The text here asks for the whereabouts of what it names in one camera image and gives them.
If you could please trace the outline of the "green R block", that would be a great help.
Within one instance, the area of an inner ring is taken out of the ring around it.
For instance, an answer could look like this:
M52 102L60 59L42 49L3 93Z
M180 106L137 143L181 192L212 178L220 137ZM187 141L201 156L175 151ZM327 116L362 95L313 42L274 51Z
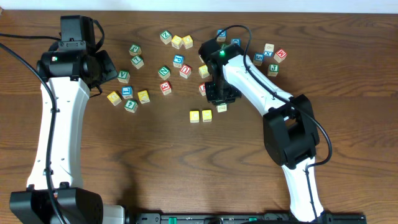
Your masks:
M223 113L228 110L228 105L226 103L220 104L216 106L217 112Z

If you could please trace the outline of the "yellow O block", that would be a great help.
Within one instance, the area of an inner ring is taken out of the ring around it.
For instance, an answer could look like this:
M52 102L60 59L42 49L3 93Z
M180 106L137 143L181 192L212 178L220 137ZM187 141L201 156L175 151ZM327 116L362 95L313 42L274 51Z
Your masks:
M204 123L211 122L213 119L212 110L203 110L202 111L202 120Z

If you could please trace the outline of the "yellow C block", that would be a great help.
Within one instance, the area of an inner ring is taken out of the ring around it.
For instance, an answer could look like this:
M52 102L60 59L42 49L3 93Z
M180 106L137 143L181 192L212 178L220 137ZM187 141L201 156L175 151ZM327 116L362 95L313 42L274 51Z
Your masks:
M191 123L199 123L200 122L200 112L199 111L190 111L190 122Z

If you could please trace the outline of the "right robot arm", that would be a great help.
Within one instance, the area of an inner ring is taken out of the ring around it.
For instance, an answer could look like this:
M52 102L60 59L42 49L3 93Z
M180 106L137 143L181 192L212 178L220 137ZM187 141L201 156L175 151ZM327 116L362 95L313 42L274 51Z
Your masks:
M320 138L309 99L273 84L236 44L221 47L210 39L198 54L213 77L205 84L208 102L228 105L245 96L254 105L262 116L265 149L284 172L291 214L301 222L318 221L323 207L313 165Z

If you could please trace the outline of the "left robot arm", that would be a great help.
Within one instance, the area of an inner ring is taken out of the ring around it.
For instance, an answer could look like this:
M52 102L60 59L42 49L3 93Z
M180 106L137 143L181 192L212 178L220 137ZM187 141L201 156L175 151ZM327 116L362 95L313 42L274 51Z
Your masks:
M128 211L106 205L85 190L81 176L81 132L90 90L118 73L102 40L98 21L62 16L60 37L32 68L41 82L39 144L27 187L13 192L9 206L22 223L128 223Z

